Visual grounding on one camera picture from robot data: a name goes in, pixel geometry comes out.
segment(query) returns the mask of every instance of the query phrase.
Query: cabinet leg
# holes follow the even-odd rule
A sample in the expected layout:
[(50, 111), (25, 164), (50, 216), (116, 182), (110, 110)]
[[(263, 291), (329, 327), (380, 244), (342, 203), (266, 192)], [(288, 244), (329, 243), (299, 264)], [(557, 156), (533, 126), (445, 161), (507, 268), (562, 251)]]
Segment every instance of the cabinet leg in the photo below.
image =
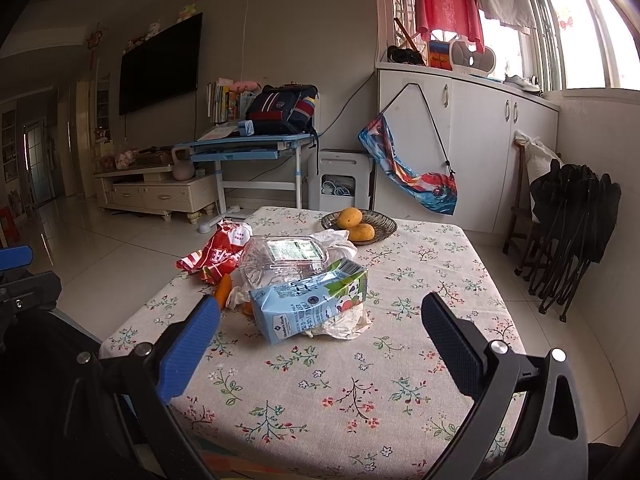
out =
[(195, 213), (187, 213), (187, 218), (192, 224), (197, 224), (198, 218), (200, 218), (200, 211), (196, 211)]

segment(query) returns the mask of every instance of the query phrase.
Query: white cord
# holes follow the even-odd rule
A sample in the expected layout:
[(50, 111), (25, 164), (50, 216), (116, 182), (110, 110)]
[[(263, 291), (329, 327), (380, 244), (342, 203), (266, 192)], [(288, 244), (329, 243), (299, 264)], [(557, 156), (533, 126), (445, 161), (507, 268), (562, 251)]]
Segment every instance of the white cord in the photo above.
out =
[(242, 26), (242, 61), (240, 62), (240, 81), (243, 81), (244, 75), (244, 37), (246, 35), (246, 17), (249, 14), (249, 0), (246, 0), (246, 7), (244, 9), (244, 25)]

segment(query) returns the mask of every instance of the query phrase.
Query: television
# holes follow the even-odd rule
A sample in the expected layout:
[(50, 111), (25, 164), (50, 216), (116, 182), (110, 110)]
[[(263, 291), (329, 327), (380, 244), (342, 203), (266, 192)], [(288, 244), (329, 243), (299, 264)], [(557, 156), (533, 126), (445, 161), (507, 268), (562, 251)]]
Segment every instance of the television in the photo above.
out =
[(122, 56), (120, 115), (197, 90), (201, 28), (199, 13)]

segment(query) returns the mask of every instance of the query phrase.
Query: tablecloth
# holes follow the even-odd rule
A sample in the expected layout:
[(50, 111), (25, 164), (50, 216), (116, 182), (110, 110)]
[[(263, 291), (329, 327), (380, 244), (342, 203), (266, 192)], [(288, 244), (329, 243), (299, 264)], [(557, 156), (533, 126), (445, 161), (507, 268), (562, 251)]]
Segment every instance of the tablecloth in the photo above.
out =
[[(254, 235), (305, 235), (324, 213), (263, 207)], [(472, 405), (457, 390), (420, 320), (437, 291), (487, 339), (522, 352), (498, 290), (462, 229), (398, 222), (388, 239), (360, 247), (369, 269), (373, 325), (351, 341), (297, 335), (269, 345), (255, 321), (225, 310), (220, 327), (172, 409), (206, 452), (220, 446), (252, 462), (318, 478), (420, 478)], [(183, 320), (212, 286), (185, 273), (124, 323), (100, 355), (128, 353)], [(512, 403), (489, 457), (504, 451), (520, 399)]]

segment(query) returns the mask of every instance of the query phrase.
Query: clear plastic container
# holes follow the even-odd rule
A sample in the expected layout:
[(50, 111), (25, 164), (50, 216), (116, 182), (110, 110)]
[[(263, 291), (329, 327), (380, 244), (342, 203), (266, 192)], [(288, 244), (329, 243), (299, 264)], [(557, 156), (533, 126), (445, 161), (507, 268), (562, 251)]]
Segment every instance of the clear plastic container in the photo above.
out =
[(310, 237), (254, 236), (244, 246), (238, 268), (255, 289), (315, 276), (329, 259), (327, 248)]

